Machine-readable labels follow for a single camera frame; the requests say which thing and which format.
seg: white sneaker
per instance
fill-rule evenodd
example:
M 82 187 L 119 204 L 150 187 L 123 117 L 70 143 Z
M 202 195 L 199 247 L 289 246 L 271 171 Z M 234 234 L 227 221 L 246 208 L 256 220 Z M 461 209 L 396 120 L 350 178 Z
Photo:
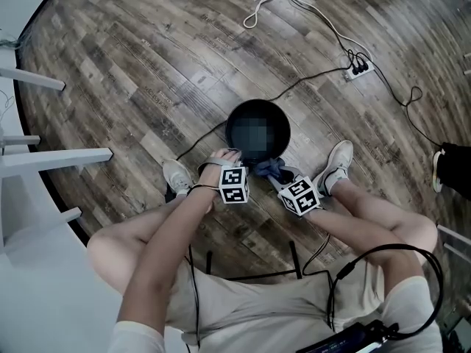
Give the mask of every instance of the white sneaker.
M 162 166 L 163 177 L 177 195 L 186 195 L 193 181 L 188 169 L 176 160 L 165 160 Z
M 443 149 L 441 151 L 438 151 L 437 153 L 435 153 L 435 155 L 433 156 L 432 187 L 433 187 L 433 190 L 437 193 L 442 191 L 442 186 L 443 186 L 442 182 L 440 182 L 440 178 L 437 175 L 439 157 L 442 154 L 445 154 L 445 151 Z
M 330 190 L 340 179 L 348 179 L 348 168 L 353 159 L 353 144 L 344 140 L 334 146 L 329 154 L 327 166 L 322 173 L 316 176 L 313 184 L 317 186 L 319 198 L 332 196 Z

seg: black floor edge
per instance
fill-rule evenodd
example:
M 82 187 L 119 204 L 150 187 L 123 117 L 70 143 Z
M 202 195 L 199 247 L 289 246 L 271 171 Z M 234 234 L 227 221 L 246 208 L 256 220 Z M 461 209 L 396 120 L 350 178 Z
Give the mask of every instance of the black floor edge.
M 36 9 L 36 11 L 33 13 L 31 18 L 28 21 L 28 24 L 24 27 L 23 32 L 21 32 L 21 35 L 27 30 L 29 25 L 35 20 L 35 18 L 38 16 L 39 12 L 43 9 L 44 5 L 47 3 L 48 0 L 43 0 L 39 7 Z M 16 64 L 17 67 L 21 69 L 21 59 L 19 56 L 19 51 L 15 51 L 15 56 L 16 56 Z M 23 132 L 25 135 L 40 135 L 41 132 L 33 132 L 31 133 L 26 116 L 24 115 L 24 110 L 23 110 L 23 103 L 21 100 L 21 94 L 20 94 L 20 88 L 18 86 L 18 81 L 13 80 L 13 87 L 15 88 L 15 98 L 16 98 L 16 107 L 18 109 L 18 115 L 20 118 L 20 123 L 21 127 L 23 129 Z M 31 145 L 28 146 L 29 151 L 31 152 L 37 152 L 38 149 L 36 146 Z M 51 178 L 47 174 L 46 171 L 39 171 L 39 175 L 41 179 L 43 180 L 44 185 L 46 186 L 47 191 L 49 192 L 49 195 L 51 195 L 52 200 L 54 203 L 57 205 L 57 208 L 59 209 L 60 212 L 65 212 L 70 209 L 65 202 L 63 201 L 62 197 L 60 197 L 59 192 L 57 192 L 56 187 L 51 181 Z M 86 231 L 80 226 L 79 222 L 77 220 L 73 220 L 68 222 L 68 225 L 71 227 L 72 231 L 75 233 L 75 235 L 80 239 L 80 241 L 87 246 L 88 241 L 90 240 L 90 237 L 86 233 Z

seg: qr code cube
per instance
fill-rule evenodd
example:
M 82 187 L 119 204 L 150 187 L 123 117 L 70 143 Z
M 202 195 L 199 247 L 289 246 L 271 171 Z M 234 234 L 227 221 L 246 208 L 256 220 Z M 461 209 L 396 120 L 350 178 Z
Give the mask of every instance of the qr code cube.
M 319 206 L 319 198 L 309 176 L 293 183 L 278 193 L 285 208 L 298 216 Z
M 225 204 L 240 204 L 249 201 L 249 183 L 245 167 L 222 166 L 219 191 Z

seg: person's right hand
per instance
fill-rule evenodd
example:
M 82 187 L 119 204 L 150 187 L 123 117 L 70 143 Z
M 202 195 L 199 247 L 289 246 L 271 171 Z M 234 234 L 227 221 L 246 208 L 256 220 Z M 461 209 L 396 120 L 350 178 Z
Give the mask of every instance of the person's right hand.
M 236 151 L 232 149 L 220 149 L 214 151 L 211 154 L 211 157 L 221 158 L 226 161 L 235 163 L 242 155 L 241 151 Z M 221 176 L 221 166 L 208 163 L 203 170 L 201 177 L 199 178 L 198 183 L 201 185 L 210 185 L 211 187 L 219 186 L 219 178 Z

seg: electrical outlet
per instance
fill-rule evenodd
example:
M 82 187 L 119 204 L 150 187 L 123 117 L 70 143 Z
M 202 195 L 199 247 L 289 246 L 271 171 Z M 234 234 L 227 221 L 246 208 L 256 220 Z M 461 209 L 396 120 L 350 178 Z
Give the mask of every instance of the electrical outlet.
M 363 71 L 359 74 L 353 74 L 353 68 L 350 68 L 344 73 L 345 79 L 347 81 L 353 81 L 354 79 L 359 78 L 359 76 L 363 76 L 364 74 L 368 74 L 369 72 L 375 70 L 375 66 L 369 60 L 367 60 L 366 63 L 368 64 L 368 69 L 366 71 Z

